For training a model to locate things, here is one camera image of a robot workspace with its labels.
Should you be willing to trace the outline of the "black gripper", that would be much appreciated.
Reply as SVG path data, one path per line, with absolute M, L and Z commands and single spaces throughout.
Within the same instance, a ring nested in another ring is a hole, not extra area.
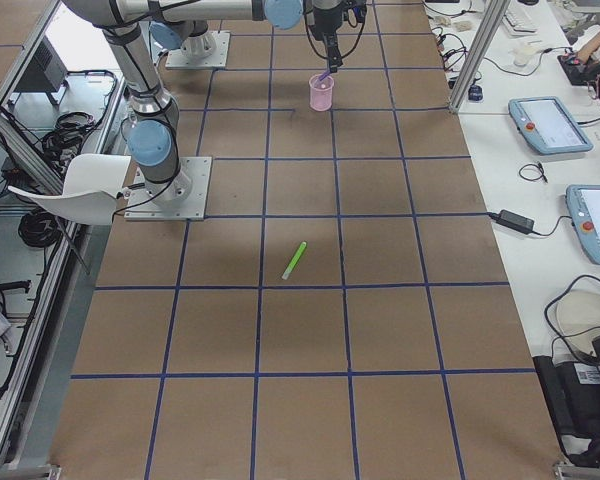
M 316 40 L 323 41 L 328 71 L 336 73 L 343 65 L 337 37 L 337 30 L 343 22 L 341 1 L 313 0 L 312 15 L 312 35 Z

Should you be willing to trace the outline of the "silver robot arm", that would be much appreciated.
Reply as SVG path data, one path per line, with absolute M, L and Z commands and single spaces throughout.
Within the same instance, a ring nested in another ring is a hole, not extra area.
M 162 83 L 140 26 L 105 27 L 103 34 L 130 91 L 136 122 L 126 143 L 143 177 L 146 207 L 163 216 L 203 216 L 212 160 L 179 152 L 179 107 Z
M 337 31 L 344 21 L 342 1 L 67 1 L 82 19 L 103 30 L 120 30 L 151 18 L 163 23 L 202 20 L 268 21 L 279 29 L 311 15 L 308 28 L 323 43 L 330 72 L 343 65 Z

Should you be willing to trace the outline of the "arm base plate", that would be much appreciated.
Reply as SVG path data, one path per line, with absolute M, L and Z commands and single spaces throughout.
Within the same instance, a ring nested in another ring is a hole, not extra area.
M 123 211 L 130 221 L 203 220 L 212 170 L 211 157 L 181 157 L 180 172 L 169 184 L 147 182 L 139 167 L 135 183 L 143 183 L 128 197 L 129 208 Z
M 207 31 L 189 37 L 179 50 L 170 51 L 168 70 L 224 69 L 227 64 L 231 34 L 229 31 Z

